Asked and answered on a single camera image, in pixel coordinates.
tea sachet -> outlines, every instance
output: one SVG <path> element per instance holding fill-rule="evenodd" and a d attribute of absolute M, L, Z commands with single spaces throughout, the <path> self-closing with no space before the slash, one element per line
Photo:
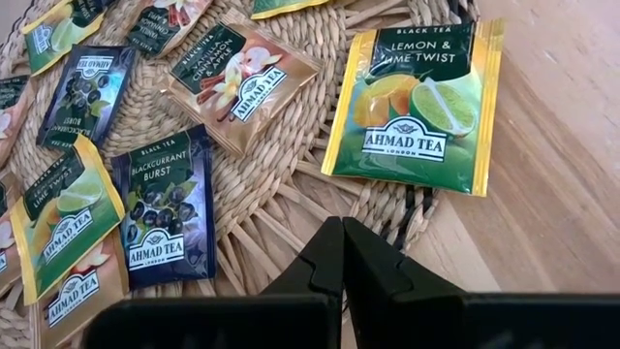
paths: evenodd
<path fill-rule="evenodd" d="M 9 170 L 0 172 L 0 297 L 19 280 L 21 268 L 9 209 L 19 198 L 19 180 Z"/>
<path fill-rule="evenodd" d="M 77 134 L 102 145 L 123 97 L 136 51 L 75 45 L 43 119 L 37 144 L 65 150 Z"/>
<path fill-rule="evenodd" d="M 36 76 L 62 58 L 73 44 L 96 32 L 113 0 L 62 0 L 46 14 L 21 29 L 30 69 Z"/>
<path fill-rule="evenodd" d="M 141 0 L 127 39 L 147 56 L 161 57 L 176 48 L 212 0 Z"/>
<path fill-rule="evenodd" d="M 504 21 L 354 38 L 322 172 L 485 196 Z"/>
<path fill-rule="evenodd" d="M 34 100 L 34 86 L 28 76 L 0 79 L 0 167 L 9 158 Z"/>
<path fill-rule="evenodd" d="M 97 148 L 77 135 L 11 209 L 24 303 L 58 284 L 124 214 Z"/>
<path fill-rule="evenodd" d="M 97 314 L 128 293 L 125 254 L 116 228 L 30 307 L 33 348 L 69 343 Z"/>
<path fill-rule="evenodd" d="M 181 57 L 164 92 L 240 156 L 321 66 L 230 10 Z"/>
<path fill-rule="evenodd" d="M 319 6 L 329 0 L 255 0 L 252 19 L 265 19 L 281 14 Z"/>
<path fill-rule="evenodd" d="M 132 290 L 213 277 L 211 149 L 202 125 L 112 159 Z"/>

woven placemat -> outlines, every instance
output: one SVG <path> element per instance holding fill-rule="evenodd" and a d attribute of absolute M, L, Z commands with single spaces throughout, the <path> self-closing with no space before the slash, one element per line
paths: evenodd
<path fill-rule="evenodd" d="M 118 1 L 108 10 L 100 31 L 85 43 L 125 45 L 122 28 L 138 2 Z M 180 108 L 159 95 L 155 83 L 221 14 L 231 7 L 249 14 L 252 2 L 215 0 L 183 44 L 165 59 L 139 58 L 102 149 L 107 165 L 111 156 L 192 125 Z M 35 0 L 15 29 L 32 22 L 54 3 Z M 321 58 L 325 68 L 301 90 L 246 157 L 235 159 L 216 146 L 213 188 L 220 266 L 216 280 L 154 287 L 134 296 L 259 293 L 310 238 L 299 236 L 288 223 L 283 203 L 296 203 L 319 221 L 334 214 L 298 185 L 310 180 L 337 188 L 343 202 L 351 206 L 349 215 L 396 248 L 406 249 L 428 224 L 437 205 L 434 190 L 320 174 L 348 46 L 356 32 L 369 28 L 460 23 L 477 17 L 477 7 L 471 0 L 333 0 L 324 6 L 260 21 L 276 36 Z M 27 64 L 26 54 L 23 37 L 13 32 L 0 51 L 0 75 L 9 76 L 21 69 Z M 9 166 L 26 187 L 59 157 L 59 153 L 35 146 L 35 139 L 65 62 L 66 58 L 37 78 L 36 101 L 10 159 Z M 0 346 L 28 348 L 28 322 L 18 307 L 13 310 L 14 303 L 0 302 Z"/>

